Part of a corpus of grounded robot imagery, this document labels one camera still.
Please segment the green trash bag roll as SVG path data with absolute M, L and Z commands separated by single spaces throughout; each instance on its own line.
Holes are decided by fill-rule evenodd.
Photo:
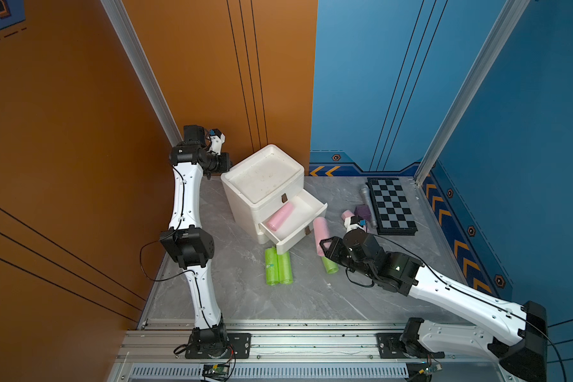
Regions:
M 279 269 L 279 282 L 281 284 L 290 285 L 294 282 L 291 268 L 291 256 L 289 252 L 285 252 L 277 256 L 278 269 Z
M 267 248 L 264 253 L 265 275 L 268 286 L 279 284 L 279 261 L 275 247 Z
M 326 270 L 326 273 L 328 275 L 332 275 L 332 274 L 339 272 L 339 266 L 335 262 L 333 262 L 332 260 L 327 259 L 326 257 L 323 257 L 322 263 L 323 263 L 324 269 Z

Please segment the pink trash bag roll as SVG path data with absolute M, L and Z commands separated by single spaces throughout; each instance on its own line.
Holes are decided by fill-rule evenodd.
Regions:
M 342 220 L 343 221 L 347 221 L 348 219 L 350 219 L 352 216 L 354 216 L 353 212 L 350 210 L 346 210 L 344 213 L 342 213 Z
M 319 256 L 324 257 L 325 253 L 323 251 L 321 241 L 330 238 L 328 222 L 326 218 L 320 216 L 314 219 L 313 226 L 316 252 Z
M 273 232 L 277 232 L 291 216 L 293 211 L 294 205 L 291 202 L 287 202 L 267 220 L 266 226 Z

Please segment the white three-drawer storage box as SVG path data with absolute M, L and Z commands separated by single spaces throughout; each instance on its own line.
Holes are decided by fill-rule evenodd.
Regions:
M 266 244 L 272 241 L 260 224 L 304 189 L 304 168 L 270 144 L 223 173 L 221 181 L 235 222 Z

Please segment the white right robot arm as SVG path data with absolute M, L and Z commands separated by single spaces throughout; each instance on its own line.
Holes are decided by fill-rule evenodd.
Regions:
M 519 305 L 477 291 L 434 270 L 414 254 L 385 251 L 374 235 L 361 229 L 320 240 L 318 246 L 347 274 L 367 277 L 370 287 L 429 302 L 468 322 L 441 326 L 422 318 L 409 319 L 400 338 L 408 356 L 470 354 L 498 363 L 521 380 L 547 380 L 547 311 L 541 304 Z

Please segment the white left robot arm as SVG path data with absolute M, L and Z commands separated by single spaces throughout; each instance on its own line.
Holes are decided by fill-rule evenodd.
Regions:
M 159 242 L 184 272 L 194 308 L 194 328 L 186 348 L 175 353 L 223 357 L 229 351 L 229 336 L 212 280 L 215 243 L 202 228 L 199 207 L 202 178 L 228 172 L 232 163 L 227 153 L 181 143 L 170 152 L 170 164 L 175 180 L 173 215 Z

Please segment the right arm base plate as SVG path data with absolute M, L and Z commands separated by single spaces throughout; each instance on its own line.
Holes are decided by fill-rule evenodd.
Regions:
M 412 360 L 434 361 L 445 358 L 444 352 L 433 353 L 426 349 L 418 337 L 406 337 L 401 334 L 379 333 L 376 335 L 377 347 L 382 359 L 407 358 Z

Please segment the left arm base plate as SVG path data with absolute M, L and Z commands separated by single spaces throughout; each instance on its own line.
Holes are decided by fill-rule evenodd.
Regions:
M 235 358 L 245 360 L 250 357 L 251 334 L 250 333 L 228 333 L 225 345 L 194 345 L 188 346 L 183 353 L 188 360 L 227 360 Z

